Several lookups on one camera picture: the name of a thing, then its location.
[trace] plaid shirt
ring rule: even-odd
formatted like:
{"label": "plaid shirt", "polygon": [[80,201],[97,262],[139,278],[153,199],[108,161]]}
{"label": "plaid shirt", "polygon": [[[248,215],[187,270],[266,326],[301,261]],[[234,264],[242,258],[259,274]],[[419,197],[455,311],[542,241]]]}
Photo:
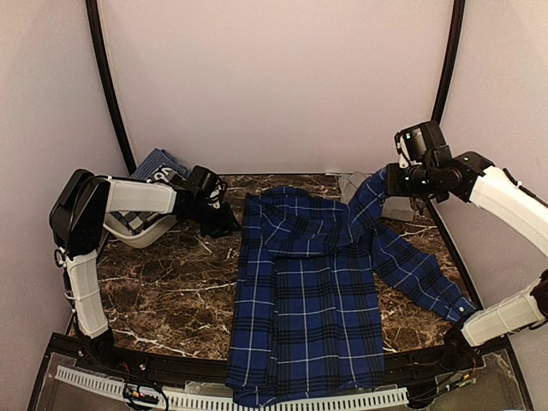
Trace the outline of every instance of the plaid shirt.
{"label": "plaid shirt", "polygon": [[348,205],[287,187],[246,198],[227,379],[235,402],[261,407],[379,385],[373,272],[449,321],[474,311],[434,256],[377,220],[385,174]]}

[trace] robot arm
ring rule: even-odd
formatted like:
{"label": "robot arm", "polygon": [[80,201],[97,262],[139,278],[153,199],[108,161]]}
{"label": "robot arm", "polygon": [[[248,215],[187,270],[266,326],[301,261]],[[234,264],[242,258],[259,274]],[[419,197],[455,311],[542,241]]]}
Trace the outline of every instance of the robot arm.
{"label": "robot arm", "polygon": [[[478,153],[453,158],[436,122],[396,135],[400,154],[388,165],[388,195],[423,196],[445,201],[450,193],[501,218],[548,258],[548,205]],[[548,318],[548,271],[524,290],[480,310],[462,324],[470,347],[506,333],[542,325]]]}
{"label": "robot arm", "polygon": [[[225,186],[203,167],[194,167],[187,181],[172,186],[161,183],[95,176],[77,170],[50,214],[50,226],[58,246],[56,262],[65,269],[67,298],[77,314],[80,331],[91,339],[108,334],[97,278],[97,250],[107,213],[113,211],[151,211],[176,214],[179,219],[201,223],[202,235],[227,235],[240,228],[227,203]],[[211,195],[219,192],[216,201]]]}

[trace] wire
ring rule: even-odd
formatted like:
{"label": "wire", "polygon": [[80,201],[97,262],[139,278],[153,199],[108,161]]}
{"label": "wire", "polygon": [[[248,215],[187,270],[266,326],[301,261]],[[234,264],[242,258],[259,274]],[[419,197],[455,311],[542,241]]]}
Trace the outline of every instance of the wire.
{"label": "wire", "polygon": [[126,404],[126,405],[129,408],[134,409],[136,411],[149,411],[149,410],[155,408],[155,406],[158,404],[158,401],[157,401],[156,404],[152,404],[152,408],[151,408],[151,407],[148,407],[148,406],[145,406],[145,405],[139,405],[135,402],[135,399],[137,399],[141,402],[146,402],[146,400],[148,400],[148,398],[146,398],[146,397],[150,398],[150,396],[146,396],[145,394],[140,392],[140,385],[137,385],[135,387],[135,390],[131,390],[128,387],[128,385],[126,384],[124,386],[124,392],[122,393],[122,396],[125,399],[127,399],[129,401],[129,403],[131,404],[131,405]]}
{"label": "wire", "polygon": [[[473,359],[473,362],[474,362],[474,370],[476,370],[476,368],[477,368],[476,359],[475,359],[475,357],[472,357],[472,359]],[[429,389],[428,391],[423,392],[422,394],[419,394],[417,396],[412,396],[412,397],[409,398],[409,400],[426,401],[426,400],[432,399],[432,396],[428,396],[428,394],[430,394],[431,392],[433,392],[435,390],[438,390],[439,388],[443,387],[445,383],[447,383],[449,380],[451,380],[453,377],[455,377],[455,375],[461,371],[461,368],[462,368],[462,366],[464,366],[465,363],[466,363],[466,361],[463,361],[453,373],[451,373],[448,377],[444,378],[435,387],[433,387],[433,388]],[[448,391],[444,390],[444,391],[441,391],[440,393],[434,394],[433,398],[436,398],[436,396],[438,394],[443,394],[444,392],[448,392]]]}
{"label": "wire", "polygon": [[425,401],[427,399],[429,399],[429,397],[425,397],[423,398],[424,396],[430,394],[431,392],[435,391],[435,390],[438,390],[440,387],[442,387],[447,381],[449,381],[450,379],[452,379],[453,377],[455,377],[455,375],[457,373],[459,373],[461,370],[456,370],[454,371],[453,373],[451,373],[449,375],[449,377],[447,378],[444,378],[439,384],[437,384],[435,387],[429,389],[428,391],[426,392],[423,392],[422,394],[418,395],[418,396],[412,396],[409,398],[409,400],[419,400],[419,401]]}
{"label": "wire", "polygon": [[420,199],[422,200],[422,204],[419,205],[419,214],[421,216],[425,215],[425,209],[428,207],[428,203],[434,200],[436,196],[434,194],[429,194],[427,196],[423,196]]}
{"label": "wire", "polygon": [[544,320],[540,321],[539,323],[529,325],[529,330],[531,330],[531,331],[537,330],[538,328],[543,327],[546,324],[548,324],[548,319],[544,319]]}
{"label": "wire", "polygon": [[[153,390],[155,390],[160,396],[162,396],[164,398],[164,401],[165,401],[165,409],[164,411],[169,411],[170,410],[170,404],[169,404],[169,401],[168,401],[168,397],[165,395],[164,391],[156,384],[156,383],[153,383],[152,381],[149,381],[147,380],[146,378],[142,378],[142,377],[138,377],[136,375],[133,375],[133,374],[130,374],[129,372],[124,372],[124,371],[119,371],[119,370],[115,370],[114,368],[110,368],[109,366],[106,366],[105,364],[103,364],[101,362],[101,360],[99,358],[97,358],[95,356],[95,354],[93,354],[91,348],[89,347],[89,344],[87,343],[87,340],[86,340],[86,337],[82,334],[82,331],[80,330],[80,327],[78,326],[78,315],[75,313],[74,314],[74,332],[76,333],[76,336],[80,339],[80,341],[82,342],[82,345],[84,346],[84,350],[86,351],[86,353],[90,356],[90,358],[101,368],[103,368],[105,371],[108,371],[109,373],[111,374],[114,374],[114,375],[117,375],[119,377],[122,377],[123,380],[124,380],[124,383],[127,387],[128,385],[128,379],[129,378],[132,378],[134,380],[137,380],[137,381],[140,381],[142,383],[144,383],[143,385],[146,385],[150,388],[152,388]],[[129,371],[129,366],[128,364],[125,365],[125,367],[128,371]],[[142,411],[143,409],[153,409],[155,406],[152,406],[151,408],[141,408],[139,409],[139,411]]]}
{"label": "wire", "polygon": [[448,392],[457,390],[457,389],[459,389],[459,388],[461,388],[465,385],[473,383],[474,381],[475,381],[475,378],[472,378],[472,373],[464,374],[459,379],[454,381],[453,383],[446,385],[444,387],[445,388],[444,390],[438,392],[437,394],[435,394],[433,396],[428,396],[426,398],[421,398],[421,399],[419,399],[419,401],[424,401],[424,402],[433,401],[434,399],[438,398],[439,396],[442,396],[443,394],[447,394]]}
{"label": "wire", "polygon": [[437,360],[431,362],[414,362],[407,364],[407,366],[436,366],[445,358],[445,354],[442,354]]}

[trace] black metal bar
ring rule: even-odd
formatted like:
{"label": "black metal bar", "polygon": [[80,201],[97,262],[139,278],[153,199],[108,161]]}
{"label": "black metal bar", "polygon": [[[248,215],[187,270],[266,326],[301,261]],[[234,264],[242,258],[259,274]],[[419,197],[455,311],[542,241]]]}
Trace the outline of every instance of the black metal bar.
{"label": "black metal bar", "polygon": [[101,28],[97,0],[86,0],[86,7],[89,28],[92,34],[93,49],[95,50],[95,59],[97,60],[101,83],[103,83],[106,104],[109,106],[110,119],[114,126],[116,138],[118,139],[118,145],[122,151],[123,161],[126,164],[128,173],[132,174],[137,169],[137,165],[135,164],[134,154],[129,145],[128,135],[126,134],[126,129],[123,125],[122,113],[120,112],[114,84],[112,83],[109,60],[106,55],[106,49],[104,48],[103,30]]}
{"label": "black metal bar", "polygon": [[527,389],[527,384],[525,384],[525,379],[523,378],[523,373],[521,372],[520,364],[517,361],[515,356],[514,348],[509,344],[510,349],[507,349],[508,358],[510,359],[510,365],[514,371],[515,379],[517,384],[520,387],[521,399],[523,400],[526,411],[533,411],[533,401],[529,395],[529,390]]}
{"label": "black metal bar", "polygon": [[455,68],[456,52],[461,37],[464,3],[465,0],[455,0],[453,2],[453,14],[451,16],[449,38],[447,39],[447,49],[445,50],[444,67],[442,68],[442,75],[439,80],[436,103],[434,103],[434,110],[432,111],[432,120],[436,120],[437,122],[442,121],[445,103],[449,95],[451,78],[453,77],[453,69]]}
{"label": "black metal bar", "polygon": [[[531,400],[527,394],[527,387],[523,381],[521,371],[515,360],[515,354],[507,337],[492,340],[479,349],[477,356],[478,366],[483,366],[483,355],[497,352],[505,349],[509,355],[512,369],[518,380],[521,388],[523,399],[526,403],[526,410],[532,410]],[[120,359],[128,364],[130,369],[138,370],[139,364],[146,364],[146,370],[139,374],[140,377],[146,378],[151,382],[169,385],[175,387],[184,387],[188,381],[207,382],[223,384],[226,380],[225,360],[202,360],[187,357],[177,357],[173,355],[151,354],[141,351],[135,351],[126,348],[114,348]],[[51,357],[51,353],[59,353],[76,359],[76,366],[96,372],[104,372],[101,366],[86,354],[80,356],[80,352],[85,352],[80,341],[74,337],[62,336],[53,333],[50,343],[46,350],[43,360],[43,366],[40,368],[39,375],[34,385],[33,401],[31,405],[36,403],[39,391],[42,386],[42,381],[45,374],[45,369]],[[447,372],[446,369],[436,366],[415,367],[410,366],[416,362],[430,362],[440,358],[444,353],[443,346],[430,348],[421,348],[414,351],[408,351],[397,354],[387,354],[384,357],[385,375],[383,384],[397,384],[400,387],[408,387],[421,391],[425,387],[435,386],[435,378]],[[463,364],[461,369],[469,369],[472,367],[472,362]]]}
{"label": "black metal bar", "polygon": [[34,380],[33,392],[31,398],[28,402],[27,411],[34,411],[38,406],[38,399],[40,397],[40,391],[42,390],[42,385],[44,384],[45,372],[50,365],[51,353],[50,347],[48,346],[45,351],[44,356],[42,357],[42,362],[40,362],[40,368],[38,369],[38,374]]}

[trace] brown marble table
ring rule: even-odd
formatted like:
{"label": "brown marble table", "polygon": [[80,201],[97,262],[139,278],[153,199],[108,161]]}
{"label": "brown marble table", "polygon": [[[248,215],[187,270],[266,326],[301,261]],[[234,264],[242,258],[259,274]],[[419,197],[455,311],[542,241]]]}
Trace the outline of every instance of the brown marble table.
{"label": "brown marble table", "polygon": [[[226,176],[226,200],[241,221],[247,193],[276,186],[304,188],[340,199],[335,176]],[[433,253],[444,274],[465,291],[458,270],[427,215],[412,223],[385,221],[419,250]],[[235,299],[240,234],[217,240],[199,236],[195,223],[180,223],[150,247],[132,249],[110,240],[98,263],[104,310],[116,345],[159,354],[226,359]],[[439,345],[450,323],[417,307],[375,278],[383,319],[384,350],[401,352]]]}

